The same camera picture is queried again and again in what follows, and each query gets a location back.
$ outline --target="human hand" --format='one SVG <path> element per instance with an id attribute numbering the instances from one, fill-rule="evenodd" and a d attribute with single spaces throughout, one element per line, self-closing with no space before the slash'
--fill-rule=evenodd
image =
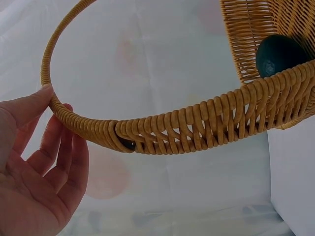
<path id="1" fill-rule="evenodd" d="M 0 236 L 55 236 L 85 193 L 87 143 L 55 116 L 39 150 L 27 161 L 21 158 L 52 95 L 48 86 L 31 96 L 0 102 Z M 57 165 L 48 171 L 57 155 Z"/>

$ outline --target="tan rattan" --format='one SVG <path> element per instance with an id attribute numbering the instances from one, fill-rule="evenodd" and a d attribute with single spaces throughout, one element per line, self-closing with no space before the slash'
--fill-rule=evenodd
<path id="1" fill-rule="evenodd" d="M 43 85 L 51 83 L 51 56 L 62 31 L 95 1 L 81 0 L 52 35 L 42 61 Z M 240 89 L 179 111 L 132 120 L 84 118 L 69 111 L 55 95 L 52 111 L 89 141 L 143 154 L 206 150 L 274 127 L 286 129 L 315 114 L 315 60 L 262 79 L 254 58 L 261 40 L 274 33 L 293 37 L 315 58 L 315 1 L 221 0 L 221 8 Z"/>

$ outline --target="white cloth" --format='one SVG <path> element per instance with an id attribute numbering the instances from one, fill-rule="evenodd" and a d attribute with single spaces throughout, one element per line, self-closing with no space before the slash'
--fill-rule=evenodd
<path id="1" fill-rule="evenodd" d="M 1 100 L 40 88 L 45 46 L 77 1 L 0 2 Z M 51 77 L 62 102 L 99 119 L 164 113 L 240 84 L 218 0 L 99 0 L 60 37 Z M 43 115 L 24 158 L 37 149 L 50 115 Z M 88 191 L 61 235 L 290 232 L 270 205 L 266 133 L 177 156 L 89 145 Z"/>

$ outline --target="egg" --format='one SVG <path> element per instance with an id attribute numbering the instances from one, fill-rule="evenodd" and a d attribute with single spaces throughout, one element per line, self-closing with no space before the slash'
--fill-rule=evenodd
<path id="1" fill-rule="evenodd" d="M 256 52 L 256 67 L 262 78 L 309 61 L 304 49 L 293 39 L 273 34 L 263 39 Z"/>

